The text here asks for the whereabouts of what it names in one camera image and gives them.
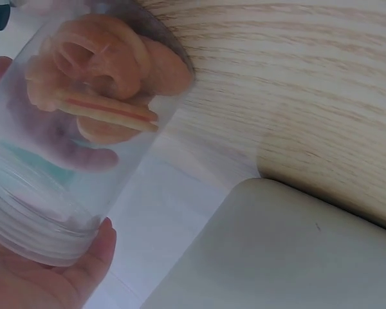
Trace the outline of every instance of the wood grain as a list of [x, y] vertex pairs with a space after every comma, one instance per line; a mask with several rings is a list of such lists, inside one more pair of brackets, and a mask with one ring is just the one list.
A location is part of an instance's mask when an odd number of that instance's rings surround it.
[[386, 1], [141, 2], [196, 67], [168, 135], [386, 224]]

